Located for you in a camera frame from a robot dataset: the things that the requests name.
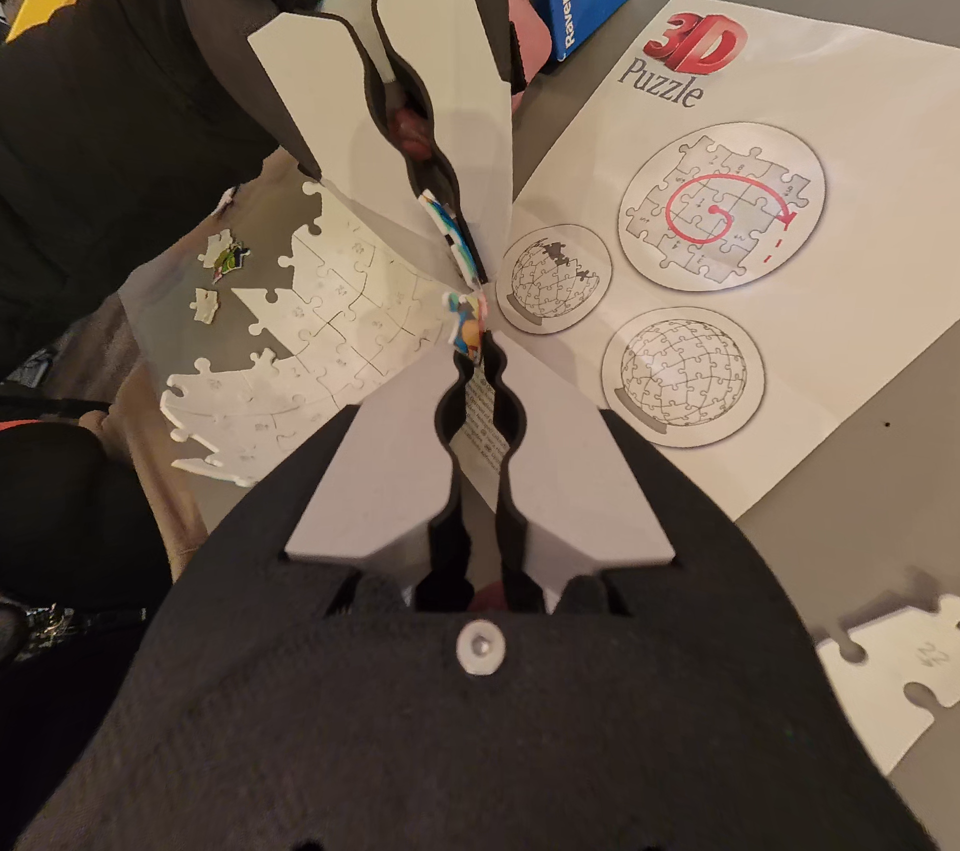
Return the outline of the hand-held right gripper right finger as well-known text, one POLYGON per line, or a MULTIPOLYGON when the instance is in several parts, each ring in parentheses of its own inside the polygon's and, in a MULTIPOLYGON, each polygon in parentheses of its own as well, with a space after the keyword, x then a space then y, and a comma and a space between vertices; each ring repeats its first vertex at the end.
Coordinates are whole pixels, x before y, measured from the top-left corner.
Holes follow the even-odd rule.
POLYGON ((545 609, 578 577, 674 559, 592 400, 500 331, 484 335, 484 375, 508 445, 495 531, 510 609, 545 609))

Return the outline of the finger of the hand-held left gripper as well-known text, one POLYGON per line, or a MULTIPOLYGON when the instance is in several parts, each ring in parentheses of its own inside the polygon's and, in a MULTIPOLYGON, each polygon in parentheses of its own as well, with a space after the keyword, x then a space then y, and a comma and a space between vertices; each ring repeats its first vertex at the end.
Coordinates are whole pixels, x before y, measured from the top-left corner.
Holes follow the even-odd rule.
POLYGON ((374 2, 380 40, 401 105, 423 112, 425 158, 406 153, 388 116, 388 89, 356 28, 344 17, 282 13, 249 43, 293 119, 320 182, 367 220, 427 225, 422 194, 464 224, 454 148, 464 130, 464 27, 455 4, 438 14, 374 2))
POLYGON ((373 0, 373 12, 391 62, 424 93, 433 154, 452 173, 455 209, 491 281, 511 226, 512 92, 476 0, 373 0))

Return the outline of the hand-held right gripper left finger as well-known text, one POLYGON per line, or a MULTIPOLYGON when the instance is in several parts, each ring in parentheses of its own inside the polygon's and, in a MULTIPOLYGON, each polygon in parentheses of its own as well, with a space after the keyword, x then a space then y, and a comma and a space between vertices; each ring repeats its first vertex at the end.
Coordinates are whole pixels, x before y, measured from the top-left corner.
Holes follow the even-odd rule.
POLYGON ((466 421, 472 361, 428 352, 359 405, 285 547, 413 589, 418 609, 465 609, 472 543, 450 441, 466 421))

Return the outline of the partly built white puzzle ball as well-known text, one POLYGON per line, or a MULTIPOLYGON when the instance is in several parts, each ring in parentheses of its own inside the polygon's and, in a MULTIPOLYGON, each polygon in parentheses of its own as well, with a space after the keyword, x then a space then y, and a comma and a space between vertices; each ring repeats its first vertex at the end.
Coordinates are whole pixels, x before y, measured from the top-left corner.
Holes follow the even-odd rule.
POLYGON ((175 442, 202 457, 174 469, 251 488, 349 405, 385 385, 450 337, 453 290, 391 250, 324 186, 303 192, 318 217, 299 226, 278 259, 292 286, 234 287, 252 318, 248 335, 269 336, 245 368, 214 371, 199 357, 172 375, 159 409, 175 442))

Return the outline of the colourful puzzle piece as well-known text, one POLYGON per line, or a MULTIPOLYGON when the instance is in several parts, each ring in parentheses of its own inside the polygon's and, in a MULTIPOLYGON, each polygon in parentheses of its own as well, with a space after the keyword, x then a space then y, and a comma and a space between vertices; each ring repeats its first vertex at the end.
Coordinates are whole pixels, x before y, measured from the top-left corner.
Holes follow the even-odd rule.
POLYGON ((488 315, 486 295, 449 291, 443 295, 443 303, 453 320, 449 343, 457 353, 479 365, 488 315))

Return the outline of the person's left forearm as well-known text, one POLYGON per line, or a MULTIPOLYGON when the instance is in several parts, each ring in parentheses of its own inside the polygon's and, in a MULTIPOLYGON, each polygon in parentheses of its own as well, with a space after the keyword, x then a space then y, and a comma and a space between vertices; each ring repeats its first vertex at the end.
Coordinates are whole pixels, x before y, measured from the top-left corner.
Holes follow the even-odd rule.
POLYGON ((2 45, 2 376, 280 147, 212 56, 182 0, 76 0, 2 45))

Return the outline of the group of loose puzzle pieces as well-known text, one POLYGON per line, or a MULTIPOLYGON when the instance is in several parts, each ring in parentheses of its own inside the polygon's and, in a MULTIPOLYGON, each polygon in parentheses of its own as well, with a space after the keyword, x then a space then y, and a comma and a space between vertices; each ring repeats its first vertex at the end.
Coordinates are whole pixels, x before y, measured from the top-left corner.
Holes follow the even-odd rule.
POLYGON ((218 286, 226 277, 243 269, 250 254, 250 248, 230 227, 207 237, 206 245, 197 257, 205 284, 195 288, 195 299, 189 305, 195 321, 206 326, 213 323, 220 308, 218 286))

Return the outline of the single white puzzle piece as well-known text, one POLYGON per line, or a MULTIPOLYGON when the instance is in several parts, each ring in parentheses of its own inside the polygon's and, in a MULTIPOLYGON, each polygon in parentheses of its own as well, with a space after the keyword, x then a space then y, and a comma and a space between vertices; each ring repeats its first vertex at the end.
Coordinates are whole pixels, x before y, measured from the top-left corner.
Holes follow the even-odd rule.
POLYGON ((945 593, 928 612, 907 606, 860 624, 848 637, 865 653, 844 658, 834 640, 817 654, 846 718, 878 770, 888 776, 934 717, 913 704, 906 686, 930 690, 943 708, 959 701, 959 597, 945 593))

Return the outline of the person's left hand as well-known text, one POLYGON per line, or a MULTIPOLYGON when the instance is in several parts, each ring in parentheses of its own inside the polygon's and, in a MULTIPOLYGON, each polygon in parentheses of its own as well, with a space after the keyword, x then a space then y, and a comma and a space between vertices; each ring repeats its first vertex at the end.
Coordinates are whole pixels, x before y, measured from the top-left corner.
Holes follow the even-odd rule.
POLYGON ((526 0, 522 0, 510 12, 510 23, 517 38, 522 75, 528 86, 553 53, 551 31, 537 10, 526 0))

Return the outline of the person's beige trousers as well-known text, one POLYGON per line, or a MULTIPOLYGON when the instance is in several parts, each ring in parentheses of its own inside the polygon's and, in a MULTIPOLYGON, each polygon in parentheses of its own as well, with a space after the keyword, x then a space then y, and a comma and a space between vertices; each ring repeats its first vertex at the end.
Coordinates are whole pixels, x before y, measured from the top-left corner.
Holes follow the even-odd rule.
POLYGON ((86 396, 108 405, 84 413, 80 425, 100 439, 108 456, 136 475, 176 582, 209 536, 187 477, 174 469, 173 426, 160 410, 147 360, 118 294, 83 323, 76 340, 87 373, 86 396))

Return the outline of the folded paper instruction sheet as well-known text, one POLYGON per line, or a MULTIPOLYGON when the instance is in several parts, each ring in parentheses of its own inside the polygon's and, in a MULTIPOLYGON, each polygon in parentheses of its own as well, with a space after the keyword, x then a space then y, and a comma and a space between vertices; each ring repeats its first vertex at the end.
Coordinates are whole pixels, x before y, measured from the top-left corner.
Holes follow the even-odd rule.
POLYGON ((490 323, 731 517, 958 321, 958 49, 669 0, 513 203, 490 323))

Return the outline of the person's black jacket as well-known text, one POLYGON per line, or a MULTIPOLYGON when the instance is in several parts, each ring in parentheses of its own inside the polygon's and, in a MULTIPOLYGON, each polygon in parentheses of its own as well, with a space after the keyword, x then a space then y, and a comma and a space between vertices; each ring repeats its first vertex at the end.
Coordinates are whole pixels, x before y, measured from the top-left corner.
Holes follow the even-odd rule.
POLYGON ((128 466, 79 425, 1 437, 1 842, 62 783, 110 711, 172 587, 128 466))

